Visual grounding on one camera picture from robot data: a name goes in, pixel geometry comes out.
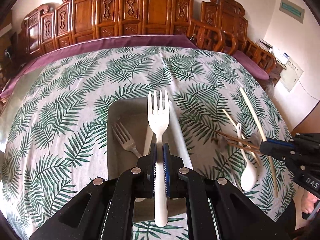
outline white object on shelf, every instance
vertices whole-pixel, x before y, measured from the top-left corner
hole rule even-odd
[[[278,49],[277,47],[273,47],[272,53],[276,57],[276,59],[279,62],[281,62],[283,65],[287,64],[287,62],[289,60],[289,56],[284,51]]]
[[[288,63],[285,65],[287,69],[280,73],[280,81],[288,92],[292,90],[301,77],[303,70],[289,57]]]

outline white plastic fork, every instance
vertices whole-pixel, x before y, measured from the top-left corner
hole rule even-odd
[[[154,105],[152,108],[151,91],[148,94],[148,121],[151,130],[156,135],[157,155],[155,171],[155,224],[164,227],[168,223],[167,194],[164,178],[164,160],[162,135],[169,125],[169,99],[168,93],[164,91],[164,108],[162,103],[162,92],[159,92],[159,109],[157,105],[157,93],[154,92]]]

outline fork tines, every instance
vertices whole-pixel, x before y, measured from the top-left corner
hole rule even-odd
[[[127,141],[130,141],[132,139],[130,133],[127,131],[127,129],[123,126],[121,122],[116,123],[112,126],[112,130],[114,132],[114,135],[116,136],[119,143],[123,144]]]
[[[157,102],[157,91],[154,91],[154,107],[152,106],[151,91],[148,94],[148,114],[168,114],[169,113],[169,99],[167,90],[164,91],[164,107],[162,102],[162,91],[159,91],[159,107]]]

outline chopsticks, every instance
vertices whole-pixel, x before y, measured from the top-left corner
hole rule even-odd
[[[222,110],[223,110],[224,114],[226,115],[226,117],[228,117],[228,119],[230,120],[230,122],[232,123],[232,125],[233,125],[235,128],[237,128],[237,125],[236,125],[235,121],[233,121],[233,119],[232,119],[231,116],[227,113],[227,111],[226,111],[225,109],[222,109]],[[260,161],[258,160],[257,156],[254,154],[253,151],[250,151],[250,153],[251,153],[251,155],[253,156],[253,158],[256,160],[257,165],[260,167]]]
[[[227,141],[228,145],[230,145],[230,146],[232,146],[232,147],[236,147],[236,148],[239,148],[239,149],[244,149],[245,151],[252,151],[253,153],[261,154],[261,152],[258,151],[258,150],[250,149],[249,147],[245,147],[245,146],[240,146],[240,145],[238,145],[238,144],[231,143],[231,142],[229,142],[228,140],[226,140],[226,141]]]
[[[257,117],[257,115],[256,115],[256,113],[255,113],[255,111],[254,111],[254,109],[253,109],[253,107],[252,107],[252,104],[251,104],[248,96],[246,95],[246,93],[244,92],[244,90],[243,90],[242,87],[240,87],[240,92],[241,92],[241,94],[242,94],[242,96],[243,96],[243,98],[244,98],[244,101],[246,102],[246,104],[247,104],[247,106],[248,106],[248,108],[249,108],[249,110],[250,110],[250,112],[251,112],[251,114],[252,114],[252,117],[253,117],[253,119],[254,119],[257,127],[258,127],[258,130],[259,130],[259,133],[260,133],[260,135],[261,135],[261,137],[262,137],[262,140],[263,140],[264,142],[266,142],[266,141],[267,141],[267,138],[266,138],[266,136],[265,136],[265,134],[264,134],[264,132],[263,132],[262,126],[261,126],[261,124],[260,124],[260,121],[259,121],[259,119],[258,119],[258,117]],[[271,156],[268,156],[268,160],[269,160],[270,168],[271,168],[271,174],[272,174],[272,179],[273,179],[273,186],[274,186],[274,191],[275,191],[275,197],[277,198],[277,197],[278,197],[278,186],[277,186],[277,181],[276,181],[276,169],[275,169],[275,166],[274,166],[274,164],[273,164],[273,161],[272,161]]]
[[[223,133],[223,132],[221,132],[221,131],[214,131],[214,132],[216,132],[216,133],[218,133],[218,134],[220,134],[220,135],[223,135],[224,137],[227,137],[228,139],[230,139],[230,140],[233,140],[233,141],[236,141],[236,142],[241,142],[242,144],[245,144],[245,145],[247,145],[247,146],[250,146],[251,148],[254,148],[254,149],[257,149],[257,150],[259,150],[259,147],[258,146],[255,146],[255,145],[253,145],[253,144],[250,144],[250,143],[248,143],[248,141],[246,141],[246,140],[241,140],[241,139],[238,139],[238,138],[236,138],[236,137],[233,137],[233,136],[231,136],[231,135],[228,135],[228,134],[226,134],[226,133]]]

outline palm leaf pattern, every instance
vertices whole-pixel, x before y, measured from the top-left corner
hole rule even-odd
[[[116,101],[167,89],[193,168],[210,179],[232,183],[230,162],[240,179],[245,162],[239,149],[217,151],[215,130],[235,135],[225,109],[249,137],[257,131],[239,86],[243,86],[268,137],[290,133],[270,98],[231,56],[175,47],[102,49],[44,67],[15,114],[1,165],[7,219],[22,239],[54,215],[89,179],[108,179],[108,109]],[[253,165],[255,160],[247,155]],[[259,180],[245,195],[276,220],[295,194],[292,174],[274,160],[281,205],[274,205],[266,156]],[[187,240],[187,217],[180,214],[158,228],[134,223],[132,240]]]

